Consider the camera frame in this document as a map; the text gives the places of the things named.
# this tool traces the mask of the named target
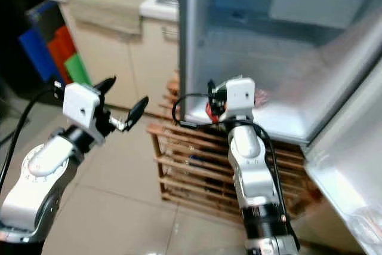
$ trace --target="cabinet door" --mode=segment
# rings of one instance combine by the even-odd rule
[[[130,39],[138,96],[149,96],[147,112],[158,113],[167,81],[178,67],[178,24],[143,20],[143,33]]]
[[[133,107],[137,101],[128,35],[76,21],[66,4],[60,5],[65,22],[93,84],[116,76],[117,81],[106,94],[106,103]]]

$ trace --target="black cable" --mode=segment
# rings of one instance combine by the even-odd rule
[[[274,169],[274,174],[275,174],[276,189],[277,189],[277,192],[278,192],[278,197],[279,197],[279,200],[280,200],[280,205],[281,205],[281,208],[282,208],[282,212],[284,213],[285,216],[288,217],[287,208],[285,207],[285,203],[284,203],[284,196],[282,195],[281,179],[280,179],[279,169],[278,169],[278,166],[277,166],[277,157],[276,157],[276,153],[275,153],[275,148],[273,147],[272,140],[270,139],[270,136],[268,135],[268,133],[265,131],[265,129],[263,127],[261,127],[258,124],[255,124],[254,122],[252,122],[250,120],[247,120],[247,119],[226,119],[226,120],[221,121],[221,122],[213,122],[213,123],[210,123],[210,124],[197,124],[197,123],[194,123],[194,122],[179,121],[176,118],[176,108],[177,108],[177,106],[179,105],[180,102],[185,100],[187,97],[209,97],[209,96],[210,95],[208,95],[208,94],[202,94],[202,93],[192,93],[192,94],[185,94],[185,95],[181,96],[174,103],[174,106],[172,107],[172,118],[173,118],[174,122],[177,123],[178,125],[182,125],[184,127],[190,127],[190,128],[202,128],[202,127],[210,127],[210,126],[213,126],[213,125],[228,124],[228,123],[238,122],[238,123],[241,123],[241,124],[252,125],[255,130],[260,130],[264,134],[264,137],[266,138],[266,140],[267,140],[267,142],[269,144],[269,148],[270,148],[270,151],[271,151],[271,154],[272,154],[272,161],[273,161],[273,169]]]
[[[29,104],[26,106],[23,114],[21,115],[20,117],[20,120],[19,120],[19,123],[17,124],[17,127],[13,133],[13,136],[12,136],[12,141],[11,141],[11,144],[8,148],[8,152],[7,152],[7,156],[5,157],[5,162],[2,166],[2,169],[1,169],[1,174],[0,174],[0,192],[1,192],[1,189],[2,189],[2,186],[4,184],[4,180],[5,180],[5,176],[7,175],[7,172],[8,172],[8,169],[10,167],[10,164],[11,164],[11,160],[12,160],[12,156],[13,156],[13,152],[14,152],[14,149],[16,147],[16,143],[17,143],[17,139],[19,138],[19,135],[21,133],[21,130],[23,129],[24,127],[24,124],[25,124],[25,121],[27,120],[27,117],[28,117],[28,114],[30,112],[30,110],[33,108],[33,105],[43,96],[45,95],[46,93],[50,93],[50,92],[53,92],[53,89],[49,89],[49,90],[44,90],[44,91],[41,91],[40,93],[38,93],[30,102]]]

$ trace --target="refrigerator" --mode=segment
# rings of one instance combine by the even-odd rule
[[[181,93],[238,75],[253,114],[300,145],[306,170],[368,254],[382,254],[382,0],[180,0]],[[181,107],[208,122],[207,99]]]

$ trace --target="tiled floor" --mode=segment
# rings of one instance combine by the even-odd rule
[[[50,109],[52,120],[33,120],[25,129],[1,198],[18,178],[26,152],[66,126],[60,110]],[[235,247],[244,243],[242,226],[161,201],[145,131],[150,121],[143,117],[129,133],[111,134],[87,155],[65,191],[44,255],[244,254]]]

